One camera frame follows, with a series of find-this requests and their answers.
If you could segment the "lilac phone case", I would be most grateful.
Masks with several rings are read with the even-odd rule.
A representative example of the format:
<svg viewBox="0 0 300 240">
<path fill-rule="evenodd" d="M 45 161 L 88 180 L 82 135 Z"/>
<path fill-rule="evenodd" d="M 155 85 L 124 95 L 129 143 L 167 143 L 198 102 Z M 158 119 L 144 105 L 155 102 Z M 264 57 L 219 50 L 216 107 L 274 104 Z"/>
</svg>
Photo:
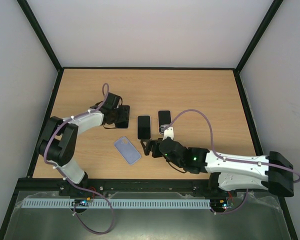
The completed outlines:
<svg viewBox="0 0 300 240">
<path fill-rule="evenodd" d="M 125 136 L 116 140 L 114 142 L 114 147 L 128 165 L 135 164 L 142 157 L 135 146 Z"/>
</svg>

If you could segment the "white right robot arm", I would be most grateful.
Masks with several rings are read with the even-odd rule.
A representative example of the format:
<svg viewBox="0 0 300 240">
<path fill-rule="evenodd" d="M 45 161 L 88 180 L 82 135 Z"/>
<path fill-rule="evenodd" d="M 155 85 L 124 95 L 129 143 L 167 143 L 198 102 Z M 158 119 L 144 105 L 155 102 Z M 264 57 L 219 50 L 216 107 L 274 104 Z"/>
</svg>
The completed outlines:
<svg viewBox="0 0 300 240">
<path fill-rule="evenodd" d="M 146 156 L 163 157 L 178 172 L 209 174 L 208 191 L 214 196 L 241 189 L 294 196 L 293 165 L 279 152 L 259 156 L 214 153 L 207 148 L 185 147 L 169 137 L 142 139 L 140 144 Z"/>
</svg>

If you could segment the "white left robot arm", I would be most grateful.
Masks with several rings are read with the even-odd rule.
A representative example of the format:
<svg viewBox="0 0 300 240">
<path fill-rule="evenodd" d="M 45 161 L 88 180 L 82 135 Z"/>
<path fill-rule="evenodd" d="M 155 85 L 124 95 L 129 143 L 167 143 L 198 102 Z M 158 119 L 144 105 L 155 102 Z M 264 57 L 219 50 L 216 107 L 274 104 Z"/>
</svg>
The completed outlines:
<svg viewBox="0 0 300 240">
<path fill-rule="evenodd" d="M 129 126 L 130 106 L 123 105 L 121 96 L 108 93 L 105 99 L 84 113 L 66 118 L 52 116 L 36 144 L 36 152 L 66 179 L 80 185 L 87 173 L 74 158 L 78 135 L 95 127 L 114 125 L 114 129 Z"/>
</svg>

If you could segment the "black front frame rail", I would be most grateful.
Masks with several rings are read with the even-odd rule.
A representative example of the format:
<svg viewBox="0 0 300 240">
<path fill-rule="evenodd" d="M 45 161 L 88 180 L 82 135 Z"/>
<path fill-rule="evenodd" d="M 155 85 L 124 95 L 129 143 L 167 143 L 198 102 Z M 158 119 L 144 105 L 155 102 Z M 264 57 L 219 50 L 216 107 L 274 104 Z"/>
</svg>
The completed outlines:
<svg viewBox="0 0 300 240">
<path fill-rule="evenodd" d="M 207 199 L 223 198 L 232 195 L 236 197 L 238 193 L 244 193 L 245 188 L 235 191 L 224 191 L 210 186 L 207 179 L 192 180 L 140 180 L 140 179 L 88 179 L 84 186 L 86 189 L 95 190 L 97 193 L 108 197 L 117 192 L 124 193 L 179 193 L 181 195 L 191 195 L 193 197 L 204 197 Z"/>
</svg>

